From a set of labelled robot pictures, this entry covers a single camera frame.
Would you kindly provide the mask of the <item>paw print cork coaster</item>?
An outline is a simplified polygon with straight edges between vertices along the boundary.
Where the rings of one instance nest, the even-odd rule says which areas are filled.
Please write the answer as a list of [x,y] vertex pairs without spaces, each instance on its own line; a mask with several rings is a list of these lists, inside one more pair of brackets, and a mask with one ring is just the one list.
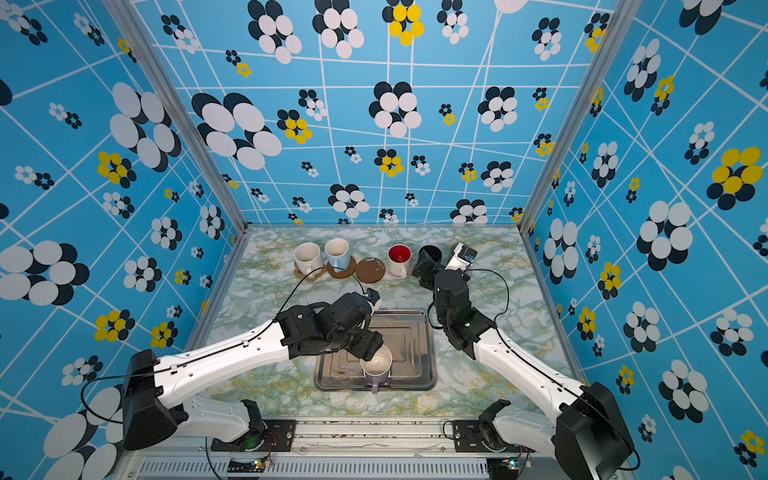
[[311,271],[309,274],[305,274],[300,270],[300,268],[297,265],[295,265],[293,274],[299,280],[303,280],[308,283],[313,283],[319,280],[320,278],[322,278],[323,276],[325,276],[327,274],[327,269],[325,267],[318,268],[316,270]]

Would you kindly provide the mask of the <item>dark brown round wooden coaster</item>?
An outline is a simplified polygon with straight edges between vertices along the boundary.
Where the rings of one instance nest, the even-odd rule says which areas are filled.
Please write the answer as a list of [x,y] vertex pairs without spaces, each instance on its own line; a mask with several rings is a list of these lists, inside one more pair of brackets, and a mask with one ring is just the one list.
[[330,262],[327,262],[326,263],[326,271],[333,278],[344,279],[344,278],[348,278],[348,277],[350,277],[350,276],[352,276],[354,274],[356,266],[357,266],[357,261],[356,261],[354,256],[351,256],[350,260],[349,260],[349,265],[348,265],[348,267],[346,269],[344,269],[344,270],[337,269],[337,268],[333,267]]

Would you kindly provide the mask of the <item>white mug purple handle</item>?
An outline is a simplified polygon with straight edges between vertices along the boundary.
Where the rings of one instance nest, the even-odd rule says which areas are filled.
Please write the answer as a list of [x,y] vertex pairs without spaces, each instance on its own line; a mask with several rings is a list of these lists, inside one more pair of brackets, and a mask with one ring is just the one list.
[[360,361],[364,378],[370,383],[372,394],[377,394],[389,380],[392,364],[392,353],[386,345],[382,345],[370,360]]

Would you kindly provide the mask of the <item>white ceramic mug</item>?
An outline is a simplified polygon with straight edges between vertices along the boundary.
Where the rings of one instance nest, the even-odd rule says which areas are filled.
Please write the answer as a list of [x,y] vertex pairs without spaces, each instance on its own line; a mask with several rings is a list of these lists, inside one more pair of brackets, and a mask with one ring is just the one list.
[[298,245],[294,249],[293,256],[295,265],[305,274],[325,267],[321,249],[316,243],[304,242]]

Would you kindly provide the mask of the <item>black metal mug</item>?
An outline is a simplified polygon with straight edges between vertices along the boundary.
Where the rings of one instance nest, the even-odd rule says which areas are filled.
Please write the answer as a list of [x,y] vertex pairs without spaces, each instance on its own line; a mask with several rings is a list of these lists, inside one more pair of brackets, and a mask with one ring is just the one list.
[[416,265],[413,275],[416,277],[424,276],[436,267],[441,267],[442,251],[434,245],[425,245],[418,251]]

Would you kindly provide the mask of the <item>rusty brown round coaster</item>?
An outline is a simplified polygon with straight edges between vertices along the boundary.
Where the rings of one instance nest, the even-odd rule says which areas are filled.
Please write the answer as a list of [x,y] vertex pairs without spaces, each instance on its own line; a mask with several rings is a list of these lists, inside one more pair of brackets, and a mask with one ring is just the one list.
[[386,274],[385,264],[378,258],[368,257],[357,263],[355,276],[366,284],[374,284],[381,281]]

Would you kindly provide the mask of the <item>white mug blue handle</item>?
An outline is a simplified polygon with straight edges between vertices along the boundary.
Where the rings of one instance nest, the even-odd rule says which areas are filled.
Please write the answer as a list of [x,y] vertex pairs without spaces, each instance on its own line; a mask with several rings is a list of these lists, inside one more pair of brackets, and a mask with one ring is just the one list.
[[333,273],[346,271],[351,262],[350,246],[343,238],[329,240],[324,247],[327,264]]

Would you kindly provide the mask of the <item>red interior white mug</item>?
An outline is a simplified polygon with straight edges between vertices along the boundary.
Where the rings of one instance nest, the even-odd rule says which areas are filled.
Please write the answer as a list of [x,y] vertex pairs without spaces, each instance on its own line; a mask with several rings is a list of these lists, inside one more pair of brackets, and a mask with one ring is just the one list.
[[387,272],[396,279],[405,279],[413,270],[414,256],[412,250],[402,244],[389,248],[386,260]]

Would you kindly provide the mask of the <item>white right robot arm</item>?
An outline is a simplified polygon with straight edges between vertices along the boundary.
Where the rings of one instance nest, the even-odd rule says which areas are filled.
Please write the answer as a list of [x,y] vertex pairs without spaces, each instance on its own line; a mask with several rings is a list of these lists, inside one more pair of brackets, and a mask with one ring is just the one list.
[[509,402],[497,401],[480,417],[486,444],[493,450],[529,447],[554,458],[571,479],[610,478],[637,452],[614,395],[598,382],[585,385],[549,367],[472,305],[467,271],[476,254],[457,244],[443,265],[439,249],[427,245],[412,274],[431,291],[449,343],[516,386],[549,421],[524,421]]

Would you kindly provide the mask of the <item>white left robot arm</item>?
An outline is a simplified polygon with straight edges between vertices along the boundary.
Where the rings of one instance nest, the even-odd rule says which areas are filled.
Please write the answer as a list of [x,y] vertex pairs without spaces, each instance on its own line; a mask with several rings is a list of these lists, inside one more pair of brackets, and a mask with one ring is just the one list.
[[349,292],[333,303],[292,306],[262,326],[207,347],[178,355],[135,354],[122,387],[125,449],[146,449],[175,436],[256,449],[267,434],[257,403],[211,400],[201,391],[297,357],[345,350],[369,361],[383,345],[382,335],[369,327],[380,304],[373,289]]

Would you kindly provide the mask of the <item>metal serving tray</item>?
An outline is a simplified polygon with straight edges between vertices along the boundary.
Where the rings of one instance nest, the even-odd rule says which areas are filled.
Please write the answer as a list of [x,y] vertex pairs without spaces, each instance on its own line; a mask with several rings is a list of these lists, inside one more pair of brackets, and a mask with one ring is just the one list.
[[[423,310],[385,310],[373,315],[371,329],[382,334],[392,354],[385,390],[428,391],[437,383],[434,339]],[[323,391],[369,391],[360,360],[346,351],[327,354],[316,362],[315,386]]]

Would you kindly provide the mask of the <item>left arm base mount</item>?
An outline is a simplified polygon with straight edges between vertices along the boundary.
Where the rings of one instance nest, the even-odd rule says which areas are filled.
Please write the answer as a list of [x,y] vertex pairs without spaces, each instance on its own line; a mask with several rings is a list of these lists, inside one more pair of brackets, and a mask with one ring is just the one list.
[[260,430],[249,431],[233,442],[213,439],[209,449],[213,452],[290,452],[296,427],[294,419],[267,419]]

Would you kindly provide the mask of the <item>aluminium corner post right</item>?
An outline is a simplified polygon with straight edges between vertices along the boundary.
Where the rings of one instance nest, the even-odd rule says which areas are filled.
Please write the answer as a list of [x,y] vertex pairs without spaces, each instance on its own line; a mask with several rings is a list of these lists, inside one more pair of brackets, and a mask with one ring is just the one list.
[[602,81],[622,46],[641,5],[641,0],[619,1],[616,10],[611,15],[611,23],[606,37],[602,40],[601,46],[593,57],[583,82],[577,90],[574,101],[555,138],[553,152],[548,156],[529,201],[525,206],[523,218],[519,224],[521,234],[524,234],[536,220],[550,189],[550,183],[562,162],[568,156],[569,147],[585,120],[588,106],[602,85]]

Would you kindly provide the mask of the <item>aluminium corner post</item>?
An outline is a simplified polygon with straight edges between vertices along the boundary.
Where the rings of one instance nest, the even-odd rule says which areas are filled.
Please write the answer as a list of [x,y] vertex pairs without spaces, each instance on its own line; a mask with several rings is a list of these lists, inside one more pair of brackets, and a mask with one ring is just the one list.
[[641,0],[619,1],[616,10],[611,15],[611,23],[606,37],[602,40],[601,46],[593,57],[583,82],[577,90],[574,101],[555,138],[553,152],[548,156],[529,201],[525,206],[523,218],[519,224],[521,234],[524,234],[536,220],[550,189],[550,183],[562,162],[568,156],[569,147],[585,120],[588,106],[602,85],[602,81],[622,46],[641,5]]
[[221,208],[228,214],[238,233],[243,235],[248,229],[247,221],[229,188],[224,185],[221,172],[188,115],[182,98],[174,88],[168,69],[162,65],[152,47],[146,29],[139,25],[138,15],[133,12],[129,1],[104,1],[104,5],[137,55],[143,73],[177,126],[180,138],[189,148],[192,158],[216,194]]

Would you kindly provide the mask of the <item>aluminium corner post left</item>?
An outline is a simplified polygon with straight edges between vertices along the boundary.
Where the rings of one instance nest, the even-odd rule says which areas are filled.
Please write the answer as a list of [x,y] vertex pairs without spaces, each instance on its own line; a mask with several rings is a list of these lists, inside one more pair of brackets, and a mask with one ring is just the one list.
[[192,158],[216,194],[221,208],[228,214],[238,233],[243,235],[248,229],[247,221],[229,188],[224,185],[221,172],[188,115],[182,98],[174,88],[168,69],[162,65],[152,47],[146,29],[139,25],[138,15],[133,12],[129,1],[104,1],[104,5],[137,55],[143,73],[177,126],[180,138],[189,148]]

